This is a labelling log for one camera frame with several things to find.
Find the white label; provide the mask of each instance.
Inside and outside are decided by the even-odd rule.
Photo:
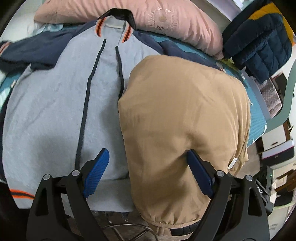
[[[231,169],[231,168],[235,165],[236,161],[237,161],[237,158],[234,157],[234,158],[232,159],[232,162],[229,164],[228,169]]]

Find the beige cloth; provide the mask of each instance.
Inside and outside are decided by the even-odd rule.
[[[237,157],[233,174],[248,160],[249,98],[243,84],[224,72],[148,56],[132,70],[118,108],[132,198],[158,235],[195,223],[208,206],[187,150],[224,172]]]

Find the pink pillow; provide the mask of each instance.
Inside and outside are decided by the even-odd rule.
[[[41,23],[84,23],[111,8],[132,11],[138,29],[190,43],[216,59],[223,57],[217,24],[190,0],[46,0],[34,20]]]

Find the blue gripper pad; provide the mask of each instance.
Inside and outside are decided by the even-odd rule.
[[[187,164],[190,167],[200,190],[204,195],[211,198],[214,194],[212,189],[214,180],[206,171],[203,163],[211,165],[209,162],[203,161],[194,150],[189,150],[187,152]]]
[[[96,190],[96,187],[98,186],[99,181],[101,180],[104,174],[104,171],[107,168],[107,165],[109,163],[109,157],[110,157],[109,151],[103,148],[100,151],[100,153],[97,155],[97,157],[94,159],[94,161],[96,162],[92,167],[92,169],[89,171],[87,177],[84,179],[84,189],[83,189],[84,198],[88,198],[89,195],[94,194],[94,191]]]

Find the orange striped trim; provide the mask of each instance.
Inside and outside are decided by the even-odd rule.
[[[3,54],[4,50],[6,50],[10,44],[11,44],[10,42],[6,42],[5,44],[2,44],[2,46],[0,47],[0,56]]]
[[[33,197],[28,197],[28,196],[19,196],[19,195],[12,195],[13,198],[25,198],[25,199],[31,199],[34,200]]]
[[[105,19],[106,18],[100,19],[96,24],[96,33],[99,37],[101,37],[102,25],[103,25],[103,22],[105,21]]]
[[[122,39],[122,42],[124,43],[125,41],[127,41],[130,36],[131,36],[131,26],[129,25],[128,30],[126,31],[126,33]]]
[[[35,196],[25,192],[25,191],[21,191],[21,190],[15,190],[15,189],[10,189],[11,195],[14,198],[28,198],[28,199],[34,199]]]

